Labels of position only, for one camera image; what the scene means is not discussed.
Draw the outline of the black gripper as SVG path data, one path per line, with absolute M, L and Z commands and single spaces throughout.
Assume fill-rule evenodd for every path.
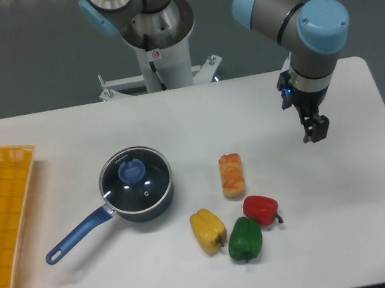
M 319 142 L 327 138 L 329 119 L 319 115 L 332 74 L 323 78 L 309 78 L 299 75 L 292 68 L 279 74 L 277 90 L 282 97 L 282 109 L 295 106 L 300 113 L 304 128 L 303 142 Z

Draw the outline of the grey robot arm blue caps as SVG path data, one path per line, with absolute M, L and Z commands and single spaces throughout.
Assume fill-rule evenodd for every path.
M 134 49 L 148 92 L 212 79 L 208 70 L 192 73 L 188 38 L 194 14 L 186 0 L 80 0 L 78 6 L 101 34 L 121 35 Z M 277 82 L 282 107 L 296 108 L 306 142 L 326 138 L 329 119 L 319 107 L 346 44 L 346 8 L 335 0 L 233 0 L 232 15 L 289 51 Z

